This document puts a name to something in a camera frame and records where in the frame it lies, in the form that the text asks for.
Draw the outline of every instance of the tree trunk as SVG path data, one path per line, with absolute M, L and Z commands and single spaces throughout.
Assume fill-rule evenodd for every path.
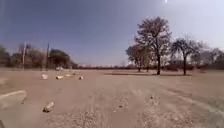
M 146 69 L 147 69 L 147 72 L 149 72 L 149 67 L 147 67 Z
M 160 55 L 157 55 L 157 75 L 160 75 L 160 68 L 161 68 Z
M 141 67 L 138 67 L 138 72 L 141 72 Z
M 186 75 L 186 65 L 187 65 L 187 57 L 184 56 L 184 62 L 183 62 L 183 71 L 184 71 L 184 75 Z

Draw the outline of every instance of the leafless tree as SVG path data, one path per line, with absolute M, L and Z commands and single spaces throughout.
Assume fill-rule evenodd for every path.
M 135 41 L 145 44 L 153 51 L 157 61 L 157 75 L 160 74 L 161 57 L 167 54 L 170 35 L 168 21 L 160 17 L 143 20 L 138 25 L 138 36 Z
M 199 54 L 201 45 L 189 38 L 179 38 L 171 46 L 172 54 L 180 53 L 183 57 L 183 74 L 186 75 L 187 57 Z

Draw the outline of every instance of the sandy field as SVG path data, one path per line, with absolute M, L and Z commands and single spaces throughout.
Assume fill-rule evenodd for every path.
M 224 128 L 224 72 L 74 72 L 1 71 L 0 94 L 27 91 L 23 104 L 0 110 L 5 127 Z M 48 102 L 54 107 L 44 113 Z

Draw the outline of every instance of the stone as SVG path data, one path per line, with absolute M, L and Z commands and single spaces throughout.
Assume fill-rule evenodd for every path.
M 56 67 L 56 71 L 63 71 L 64 69 L 62 67 Z
M 46 113 L 50 112 L 50 111 L 52 110 L 53 106 L 54 106 L 54 103 L 53 103 L 53 102 L 48 103 L 48 104 L 44 107 L 43 112 L 46 112 Z
M 150 96 L 150 99 L 154 99 L 154 96 L 152 95 L 152 96 Z
M 0 109 L 8 108 L 15 104 L 21 104 L 26 97 L 27 93 L 24 90 L 0 95 Z
M 48 79 L 48 75 L 46 75 L 46 74 L 42 74 L 42 75 L 41 75 L 41 78 L 42 78 L 43 80 L 47 80 L 47 79 Z
M 56 77 L 57 80 L 60 80 L 60 79 L 63 79 L 63 78 L 64 78 L 64 76 L 57 76 Z
M 175 121 L 178 121 L 178 120 L 179 120 L 178 117 L 174 117 L 173 119 L 174 119 Z
M 79 80 L 83 80 L 83 79 L 84 79 L 83 76 L 80 76 L 80 77 L 79 77 Z

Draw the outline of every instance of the blue sky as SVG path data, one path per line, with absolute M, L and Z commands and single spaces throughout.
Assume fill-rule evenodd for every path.
M 74 61 L 115 65 L 127 61 L 137 24 L 161 16 L 172 37 L 189 35 L 224 48 L 223 0 L 0 0 L 0 44 L 10 52 L 26 41 L 59 48 Z

